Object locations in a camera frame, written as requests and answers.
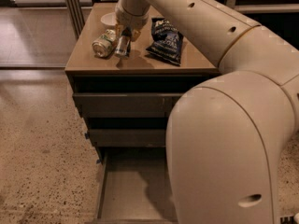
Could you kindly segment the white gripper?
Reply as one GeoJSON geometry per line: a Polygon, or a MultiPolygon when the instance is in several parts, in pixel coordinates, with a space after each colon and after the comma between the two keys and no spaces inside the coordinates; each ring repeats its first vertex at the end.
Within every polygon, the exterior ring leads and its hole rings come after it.
{"type": "Polygon", "coordinates": [[[140,37],[140,30],[147,24],[149,19],[149,13],[146,12],[143,15],[134,15],[126,11],[121,5],[117,5],[115,8],[116,22],[115,35],[116,40],[119,40],[124,28],[131,29],[131,41],[136,42],[140,37]]]}

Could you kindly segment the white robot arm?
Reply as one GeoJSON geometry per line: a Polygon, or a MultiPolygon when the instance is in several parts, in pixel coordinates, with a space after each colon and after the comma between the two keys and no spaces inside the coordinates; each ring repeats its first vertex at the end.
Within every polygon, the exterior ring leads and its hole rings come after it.
{"type": "Polygon", "coordinates": [[[149,8],[220,71],[184,93],[166,129],[178,224],[279,224],[278,163],[298,131],[299,51],[215,0],[119,0],[141,29],[149,8]]]}

